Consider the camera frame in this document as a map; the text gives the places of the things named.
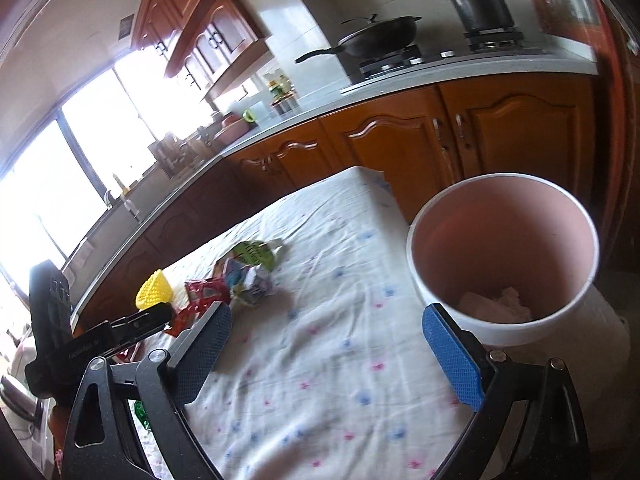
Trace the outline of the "red silver snack wrapper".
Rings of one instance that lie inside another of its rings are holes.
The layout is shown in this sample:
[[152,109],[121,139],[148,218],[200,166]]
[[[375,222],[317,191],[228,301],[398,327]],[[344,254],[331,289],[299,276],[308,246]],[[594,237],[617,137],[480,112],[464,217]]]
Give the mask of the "red silver snack wrapper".
[[203,281],[186,281],[186,306],[176,311],[164,329],[170,336],[178,337],[206,313],[214,302],[231,304],[230,289],[222,278],[206,278]]

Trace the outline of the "colourful paper wrapper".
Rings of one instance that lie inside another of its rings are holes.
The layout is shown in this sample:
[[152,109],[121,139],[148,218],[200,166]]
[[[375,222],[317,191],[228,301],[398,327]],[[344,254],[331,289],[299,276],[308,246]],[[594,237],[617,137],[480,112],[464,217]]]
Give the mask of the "colourful paper wrapper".
[[232,304],[255,307],[274,293],[271,272],[263,264],[252,266],[235,258],[220,259],[215,263],[214,277],[224,281]]

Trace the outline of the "green gold drink pouch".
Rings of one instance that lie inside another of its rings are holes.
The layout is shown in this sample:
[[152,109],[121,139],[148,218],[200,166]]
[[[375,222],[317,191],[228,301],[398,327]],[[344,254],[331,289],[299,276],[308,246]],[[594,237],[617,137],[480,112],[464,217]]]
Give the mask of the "green gold drink pouch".
[[249,266],[263,266],[267,271],[272,272],[277,266],[277,254],[283,248],[283,240],[242,240],[230,249],[230,255]]

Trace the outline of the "pink white trash bucket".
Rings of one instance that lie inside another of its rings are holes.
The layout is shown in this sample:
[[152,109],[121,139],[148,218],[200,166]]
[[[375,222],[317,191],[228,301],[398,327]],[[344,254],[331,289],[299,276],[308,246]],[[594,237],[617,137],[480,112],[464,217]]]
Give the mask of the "pink white trash bucket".
[[[515,172],[445,188],[410,224],[406,254],[416,290],[489,347],[544,339],[574,318],[600,260],[600,240],[580,201],[553,182]],[[514,288],[532,319],[494,323],[459,308],[468,292]]]

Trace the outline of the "wooden upper kitchen cabinets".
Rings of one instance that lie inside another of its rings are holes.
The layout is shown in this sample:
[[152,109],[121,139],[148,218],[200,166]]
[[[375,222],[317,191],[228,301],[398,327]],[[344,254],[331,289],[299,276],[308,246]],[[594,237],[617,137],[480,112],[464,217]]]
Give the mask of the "wooden upper kitchen cabinets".
[[264,31],[240,0],[141,0],[131,44],[160,49],[168,78],[199,62],[209,78],[208,100],[269,53]]

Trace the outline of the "yellow foam fruit net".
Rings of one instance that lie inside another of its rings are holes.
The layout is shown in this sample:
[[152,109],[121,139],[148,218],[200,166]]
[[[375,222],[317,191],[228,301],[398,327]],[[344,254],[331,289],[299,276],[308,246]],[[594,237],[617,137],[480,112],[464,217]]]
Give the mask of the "yellow foam fruit net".
[[137,292],[136,307],[145,310],[157,304],[169,304],[174,292],[162,270],[156,270]]

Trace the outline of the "white tissue in bucket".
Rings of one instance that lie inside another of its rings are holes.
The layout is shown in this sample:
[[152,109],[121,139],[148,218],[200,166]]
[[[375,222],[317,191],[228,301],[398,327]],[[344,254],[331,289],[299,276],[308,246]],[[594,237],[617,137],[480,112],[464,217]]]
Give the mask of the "white tissue in bucket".
[[525,323],[533,319],[532,312],[521,304],[520,294],[513,287],[503,289],[496,298],[466,292],[459,301],[457,310],[472,318],[499,324]]

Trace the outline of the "white floral tablecloth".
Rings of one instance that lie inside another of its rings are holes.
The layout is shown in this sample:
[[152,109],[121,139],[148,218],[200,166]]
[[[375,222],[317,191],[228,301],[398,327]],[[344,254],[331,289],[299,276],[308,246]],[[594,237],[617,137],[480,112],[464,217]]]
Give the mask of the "white floral tablecloth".
[[277,240],[274,291],[232,332],[186,418],[227,479],[428,479],[471,417],[422,333],[407,222],[352,167],[285,196],[164,273],[177,304],[241,240]]

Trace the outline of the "pink basin on counter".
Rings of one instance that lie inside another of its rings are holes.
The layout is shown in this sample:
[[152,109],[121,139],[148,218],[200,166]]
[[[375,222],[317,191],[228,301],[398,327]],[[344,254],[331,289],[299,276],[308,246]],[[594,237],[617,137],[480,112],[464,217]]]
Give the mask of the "pink basin on counter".
[[250,124],[241,115],[232,112],[224,116],[221,122],[221,129],[215,134],[214,140],[230,144],[242,138],[249,131]]

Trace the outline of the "condiment bottles group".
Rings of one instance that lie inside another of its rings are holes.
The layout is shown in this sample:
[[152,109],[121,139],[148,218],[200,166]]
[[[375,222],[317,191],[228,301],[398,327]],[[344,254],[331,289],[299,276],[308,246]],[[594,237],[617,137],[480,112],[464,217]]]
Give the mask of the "condiment bottles group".
[[294,84],[282,70],[265,73],[264,79],[271,96],[271,107],[279,115],[288,114],[299,108]]

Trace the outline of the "black gas stove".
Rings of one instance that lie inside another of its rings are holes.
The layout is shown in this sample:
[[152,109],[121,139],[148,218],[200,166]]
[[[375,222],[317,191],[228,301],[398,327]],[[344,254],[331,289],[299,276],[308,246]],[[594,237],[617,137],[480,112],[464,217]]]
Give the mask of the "black gas stove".
[[364,80],[367,80],[422,64],[455,61],[465,55],[521,53],[526,50],[524,35],[516,27],[485,30],[484,32],[466,32],[464,36],[466,49],[423,51],[417,44],[410,44],[410,46],[386,54],[382,58],[372,58],[372,60],[361,62],[359,64],[360,75]]

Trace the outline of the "black wok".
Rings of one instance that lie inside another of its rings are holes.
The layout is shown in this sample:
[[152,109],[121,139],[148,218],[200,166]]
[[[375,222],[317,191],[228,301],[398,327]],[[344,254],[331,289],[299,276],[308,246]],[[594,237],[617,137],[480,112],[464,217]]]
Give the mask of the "black wok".
[[420,21],[420,16],[401,16],[385,21],[378,21],[377,17],[373,14],[368,19],[366,27],[343,37],[336,46],[309,51],[296,58],[295,63],[306,62],[315,56],[342,53],[352,58],[376,60],[405,49],[416,39],[418,33],[416,23]]

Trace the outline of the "steel stock pot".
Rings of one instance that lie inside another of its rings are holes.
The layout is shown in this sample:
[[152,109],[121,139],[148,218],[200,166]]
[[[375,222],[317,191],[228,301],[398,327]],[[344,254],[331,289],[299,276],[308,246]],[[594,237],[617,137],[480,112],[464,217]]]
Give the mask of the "steel stock pot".
[[449,0],[467,34],[514,29],[506,0]]

